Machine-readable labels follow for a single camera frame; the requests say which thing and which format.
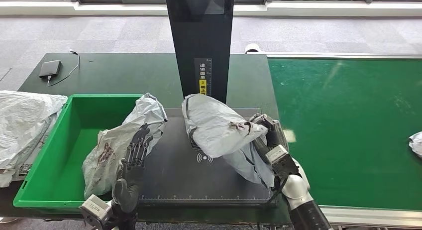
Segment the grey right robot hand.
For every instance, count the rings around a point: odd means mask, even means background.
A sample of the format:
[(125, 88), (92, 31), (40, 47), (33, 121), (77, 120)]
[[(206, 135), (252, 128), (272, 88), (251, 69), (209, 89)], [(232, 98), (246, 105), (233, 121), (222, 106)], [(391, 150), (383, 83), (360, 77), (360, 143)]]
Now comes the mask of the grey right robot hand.
[(289, 152), (287, 139), (278, 120), (272, 119), (266, 114), (256, 113), (248, 121), (267, 128), (264, 137), (260, 136), (252, 141), (258, 155), (266, 164), (270, 163), (266, 154), (278, 145), (283, 146)]

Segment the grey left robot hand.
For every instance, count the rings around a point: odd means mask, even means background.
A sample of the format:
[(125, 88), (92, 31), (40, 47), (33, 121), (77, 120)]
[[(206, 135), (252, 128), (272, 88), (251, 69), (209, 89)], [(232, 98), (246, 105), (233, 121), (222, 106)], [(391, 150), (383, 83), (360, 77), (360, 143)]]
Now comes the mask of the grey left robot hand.
[(137, 209), (145, 157), (152, 139), (149, 125), (143, 124), (129, 142), (126, 155), (120, 161), (112, 188), (112, 198), (114, 204), (120, 206), (124, 213)]

